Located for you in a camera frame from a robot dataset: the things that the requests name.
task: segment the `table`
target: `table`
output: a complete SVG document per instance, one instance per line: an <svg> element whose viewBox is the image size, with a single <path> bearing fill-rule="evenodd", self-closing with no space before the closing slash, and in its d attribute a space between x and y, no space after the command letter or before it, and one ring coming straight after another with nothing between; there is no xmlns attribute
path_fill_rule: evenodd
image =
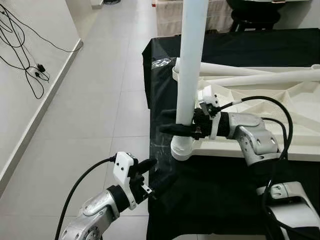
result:
<svg viewBox="0 0 320 240"><path fill-rule="evenodd" d="M157 171L176 174L177 181L158 200L149 200L148 240L170 240L182 234L265 234L260 202L243 158L192 156L178 162L171 156L172 136L159 132L171 123L162 110L176 108L177 82L172 79L180 37L153 38L143 52L145 94L150 108L150 157ZM156 60L167 59L155 67ZM210 34L202 61L231 66L309 67L320 63L320 30L293 29ZM320 162L290 165L314 207L320 208Z"/></svg>

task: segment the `wires on wall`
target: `wires on wall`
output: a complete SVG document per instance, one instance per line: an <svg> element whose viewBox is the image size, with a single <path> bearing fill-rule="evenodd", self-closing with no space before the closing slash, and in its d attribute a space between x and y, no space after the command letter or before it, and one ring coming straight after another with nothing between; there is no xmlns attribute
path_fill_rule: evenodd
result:
<svg viewBox="0 0 320 240"><path fill-rule="evenodd" d="M45 92L42 81L48 82L50 76L48 74L45 74L45 68L41 64L37 64L31 52L25 46L26 34L23 30L23 27L28 28L33 33L35 33L40 39L47 43L50 43L56 49L66 53L73 53L79 51L83 47L83 43L75 50L66 50L61 47L58 47L48 39L42 37L32 27L19 20L13 13L11 13L11 11L9 11L5 6L3 6L0 3L0 40L9 46L13 54L16 56L18 64L10 63L1 54L0 59L12 68L24 71L25 79L28 85L30 86L34 97L36 99L41 99ZM32 60L35 62L36 67L31 65L30 56ZM37 91L33 87L31 80L38 84L40 88L40 93L36 93Z"/></svg>

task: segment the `white pipe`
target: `white pipe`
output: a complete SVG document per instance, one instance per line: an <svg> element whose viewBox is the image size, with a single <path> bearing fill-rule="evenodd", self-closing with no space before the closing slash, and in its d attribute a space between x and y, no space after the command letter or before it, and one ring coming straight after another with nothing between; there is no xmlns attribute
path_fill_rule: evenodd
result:
<svg viewBox="0 0 320 240"><path fill-rule="evenodd" d="M319 82L320 69L278 72L263 75L236 76L230 78L221 78L207 80L207 83L220 86L240 86L256 84L283 84L291 82Z"/></svg>
<svg viewBox="0 0 320 240"><path fill-rule="evenodd" d="M180 65L180 58L177 57L173 68L176 73L180 72ZM200 76L248 76L258 74L272 74L272 72L208 62L201 62L200 65Z"/></svg>
<svg viewBox="0 0 320 240"><path fill-rule="evenodd" d="M191 125L204 45L209 0L184 0L180 48L180 73L176 103L176 123ZM171 153L180 161L192 154L191 137L174 136Z"/></svg>

